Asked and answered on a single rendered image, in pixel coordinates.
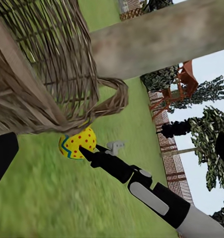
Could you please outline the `wicker basket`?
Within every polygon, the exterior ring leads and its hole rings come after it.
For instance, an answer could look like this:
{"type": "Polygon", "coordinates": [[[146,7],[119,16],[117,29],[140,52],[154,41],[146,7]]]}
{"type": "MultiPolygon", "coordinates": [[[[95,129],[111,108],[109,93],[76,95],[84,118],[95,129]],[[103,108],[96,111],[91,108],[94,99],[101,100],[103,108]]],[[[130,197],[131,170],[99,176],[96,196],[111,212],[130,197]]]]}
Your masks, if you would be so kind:
{"type": "Polygon", "coordinates": [[[129,104],[129,86],[121,78],[97,75],[88,24],[79,9],[78,0],[39,0],[44,16],[35,1],[0,0],[0,17],[7,26],[0,19],[0,135],[54,132],[74,136],[99,117],[120,114],[129,104]],[[28,17],[37,32],[34,32],[28,17]],[[13,39],[11,30],[17,40],[13,39]],[[58,50],[52,30],[63,54],[58,50]],[[36,35],[40,36],[49,58],[46,58],[36,35]],[[73,37],[78,49],[74,47],[73,37]],[[24,41],[26,49],[28,47],[34,62],[30,61],[21,41],[24,41]],[[80,61],[77,60],[77,52],[80,53],[80,61]],[[60,80],[53,59],[57,61],[60,80]],[[56,78],[55,82],[50,78],[51,83],[47,83],[49,60],[56,78]],[[36,72],[32,65],[36,65],[36,72]],[[42,72],[45,84],[42,84],[42,72]],[[116,93],[95,106],[100,98],[98,84],[113,88],[116,93]],[[50,93],[48,85],[52,85],[50,93]],[[83,115],[79,115],[82,107],[83,115]],[[80,128],[77,128],[78,124],[80,128]]]}

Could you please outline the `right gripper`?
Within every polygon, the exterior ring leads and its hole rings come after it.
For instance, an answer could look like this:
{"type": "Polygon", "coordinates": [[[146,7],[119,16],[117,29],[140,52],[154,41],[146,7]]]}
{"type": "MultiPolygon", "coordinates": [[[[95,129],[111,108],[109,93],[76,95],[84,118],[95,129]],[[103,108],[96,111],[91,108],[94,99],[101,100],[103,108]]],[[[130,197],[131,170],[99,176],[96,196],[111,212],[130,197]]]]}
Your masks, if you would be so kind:
{"type": "Polygon", "coordinates": [[[99,152],[93,153],[83,149],[82,147],[79,147],[78,150],[88,161],[91,161],[91,166],[93,168],[101,167],[113,176],[116,167],[119,163],[123,162],[123,160],[115,155],[112,156],[109,153],[106,153],[107,148],[105,147],[96,144],[96,148],[99,152]]]}

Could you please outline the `easter egg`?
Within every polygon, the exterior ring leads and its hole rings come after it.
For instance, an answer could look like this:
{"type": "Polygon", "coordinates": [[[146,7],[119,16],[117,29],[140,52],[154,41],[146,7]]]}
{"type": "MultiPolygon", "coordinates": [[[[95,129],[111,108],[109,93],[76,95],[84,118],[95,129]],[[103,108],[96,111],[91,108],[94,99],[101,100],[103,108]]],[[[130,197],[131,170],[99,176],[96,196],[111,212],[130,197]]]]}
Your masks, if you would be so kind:
{"type": "Polygon", "coordinates": [[[61,135],[58,147],[63,156],[71,160],[85,159],[84,155],[79,152],[79,147],[93,152],[96,148],[97,139],[94,131],[87,127],[81,133],[74,136],[68,134],[61,135]]]}

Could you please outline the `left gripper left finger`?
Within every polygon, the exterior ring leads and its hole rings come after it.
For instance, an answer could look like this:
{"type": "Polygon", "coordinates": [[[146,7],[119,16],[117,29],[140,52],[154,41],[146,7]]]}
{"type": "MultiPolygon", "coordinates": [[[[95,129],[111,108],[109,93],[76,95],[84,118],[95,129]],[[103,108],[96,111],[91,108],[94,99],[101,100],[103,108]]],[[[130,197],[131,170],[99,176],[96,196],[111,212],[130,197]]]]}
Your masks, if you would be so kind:
{"type": "Polygon", "coordinates": [[[9,168],[18,150],[19,145],[14,132],[0,135],[0,180],[9,168]]]}

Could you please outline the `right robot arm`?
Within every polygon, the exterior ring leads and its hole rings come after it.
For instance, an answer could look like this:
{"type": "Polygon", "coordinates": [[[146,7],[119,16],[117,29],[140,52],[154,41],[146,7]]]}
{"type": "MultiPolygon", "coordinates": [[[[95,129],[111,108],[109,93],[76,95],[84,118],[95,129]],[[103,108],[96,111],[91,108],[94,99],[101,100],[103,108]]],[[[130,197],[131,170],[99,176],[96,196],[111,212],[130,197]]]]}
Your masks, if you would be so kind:
{"type": "Polygon", "coordinates": [[[101,167],[121,183],[129,179],[128,190],[138,200],[175,228],[184,238],[224,238],[224,227],[190,202],[184,200],[160,182],[153,190],[152,175],[136,165],[128,165],[117,157],[124,141],[108,142],[107,148],[96,144],[99,152],[79,147],[79,152],[91,161],[93,168],[101,167]]]}

